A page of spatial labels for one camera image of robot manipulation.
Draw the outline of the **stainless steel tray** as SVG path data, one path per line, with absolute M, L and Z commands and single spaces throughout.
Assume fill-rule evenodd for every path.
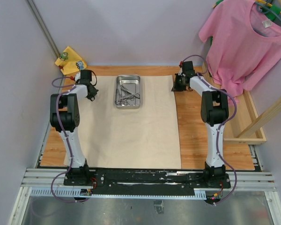
M 132 94 L 133 93 L 140 93 L 140 99 L 136 99 L 135 101 L 135 106 L 117 106 L 116 105 L 116 98 L 118 97 L 118 90 L 117 86 L 118 85 L 123 85 L 126 87 Z M 114 100 L 113 103 L 118 109 L 138 109 L 141 106 L 142 103 L 142 86 L 141 86 L 141 77 L 138 75 L 119 75 L 116 78 L 115 81 L 115 92 L 114 92 Z

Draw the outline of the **beige cloth wrap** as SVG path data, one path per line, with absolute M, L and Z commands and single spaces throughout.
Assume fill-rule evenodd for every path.
M 114 76 L 98 78 L 94 101 L 78 101 L 78 137 L 90 167 L 181 168 L 173 79 L 143 76 L 140 84 L 142 100 L 137 109 L 114 105 Z

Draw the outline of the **steel surgical forceps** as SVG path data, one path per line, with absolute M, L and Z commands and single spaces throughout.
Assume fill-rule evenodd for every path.
M 126 101 L 131 97 L 131 92 L 124 87 L 123 85 L 118 85 L 117 86 L 117 90 L 118 90 L 118 99 L 117 99 L 117 103 L 121 103 L 122 101 Z

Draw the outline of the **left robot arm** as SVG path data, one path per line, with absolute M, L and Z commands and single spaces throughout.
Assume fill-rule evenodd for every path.
M 74 77 L 73 85 L 65 85 L 70 89 L 50 97 L 50 124 L 61 136 L 69 157 L 69 169 L 83 168 L 87 160 L 81 150 L 78 137 L 80 124 L 79 100 L 88 99 L 93 102 L 98 93 L 97 80 L 92 83 L 96 74 L 92 70 L 83 69 Z

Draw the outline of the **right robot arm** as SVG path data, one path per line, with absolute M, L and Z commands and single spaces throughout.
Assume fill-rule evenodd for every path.
M 223 90 L 219 90 L 208 83 L 204 76 L 196 73 L 192 61 L 182 61 L 180 71 L 175 74 L 172 91 L 186 91 L 192 89 L 201 96 L 200 116 L 207 128 L 208 153 L 203 183 L 212 188 L 219 183 L 218 173 L 225 173 L 223 162 L 223 130 L 224 122 L 229 118 L 228 97 Z

